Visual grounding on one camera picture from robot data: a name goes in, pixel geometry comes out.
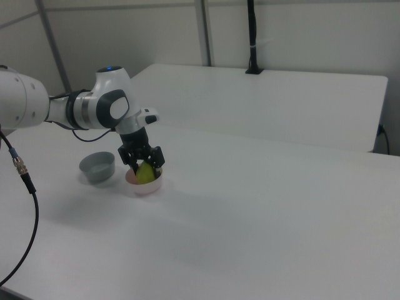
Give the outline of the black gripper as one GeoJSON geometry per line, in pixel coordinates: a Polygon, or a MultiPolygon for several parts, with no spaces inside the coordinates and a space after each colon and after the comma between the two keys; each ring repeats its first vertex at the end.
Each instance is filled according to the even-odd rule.
{"type": "Polygon", "coordinates": [[[148,150],[146,162],[152,167],[155,173],[160,173],[161,168],[165,163],[163,151],[160,146],[151,147],[145,127],[130,133],[120,135],[122,145],[118,148],[118,153],[124,165],[129,166],[133,173],[136,174],[139,165],[138,159],[133,153],[145,149],[148,150]]]}

